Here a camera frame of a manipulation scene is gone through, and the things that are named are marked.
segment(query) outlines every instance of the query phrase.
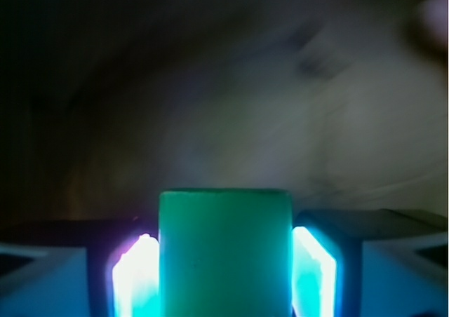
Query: light panel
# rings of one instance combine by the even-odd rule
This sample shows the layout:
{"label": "light panel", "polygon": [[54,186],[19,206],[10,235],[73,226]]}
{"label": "light panel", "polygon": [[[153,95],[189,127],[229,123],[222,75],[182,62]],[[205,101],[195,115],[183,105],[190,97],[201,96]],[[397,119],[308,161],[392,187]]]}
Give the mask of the light panel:
{"label": "light panel", "polygon": [[143,234],[112,269],[116,317],[159,317],[159,242]]}
{"label": "light panel", "polygon": [[297,317],[333,317],[337,262],[305,227],[293,229],[293,308]]}

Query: green rectangular object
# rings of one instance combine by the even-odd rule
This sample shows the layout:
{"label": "green rectangular object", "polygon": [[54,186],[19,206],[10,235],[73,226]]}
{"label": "green rectangular object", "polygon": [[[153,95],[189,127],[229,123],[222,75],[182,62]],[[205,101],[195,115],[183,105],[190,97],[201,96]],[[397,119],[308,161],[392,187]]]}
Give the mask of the green rectangular object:
{"label": "green rectangular object", "polygon": [[291,316],[291,236],[286,191],[163,192],[161,315]]}

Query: cyan light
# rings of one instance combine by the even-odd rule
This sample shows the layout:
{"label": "cyan light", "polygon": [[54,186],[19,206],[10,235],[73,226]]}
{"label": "cyan light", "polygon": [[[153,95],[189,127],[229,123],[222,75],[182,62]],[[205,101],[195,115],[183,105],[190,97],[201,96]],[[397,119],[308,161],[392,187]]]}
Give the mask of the cyan light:
{"label": "cyan light", "polygon": [[143,234],[112,269],[116,317],[159,317],[159,242]]}
{"label": "cyan light", "polygon": [[333,317],[337,262],[305,227],[293,229],[293,308],[297,317]]}

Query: gray surface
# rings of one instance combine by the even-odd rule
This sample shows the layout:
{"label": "gray surface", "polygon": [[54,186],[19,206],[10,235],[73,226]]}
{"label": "gray surface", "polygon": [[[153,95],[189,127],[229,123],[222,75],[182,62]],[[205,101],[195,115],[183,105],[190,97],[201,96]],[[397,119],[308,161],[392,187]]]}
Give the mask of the gray surface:
{"label": "gray surface", "polygon": [[173,187],[447,216],[447,66],[402,34],[420,1],[0,0],[0,222]]}

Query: blue light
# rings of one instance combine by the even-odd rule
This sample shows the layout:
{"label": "blue light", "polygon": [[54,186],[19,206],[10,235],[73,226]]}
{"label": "blue light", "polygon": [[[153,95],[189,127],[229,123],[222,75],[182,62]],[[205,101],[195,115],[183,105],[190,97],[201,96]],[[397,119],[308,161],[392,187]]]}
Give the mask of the blue light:
{"label": "blue light", "polygon": [[305,227],[293,229],[293,308],[297,317],[333,317],[337,263]]}
{"label": "blue light", "polygon": [[159,242],[143,234],[112,269],[116,317],[159,317]]}

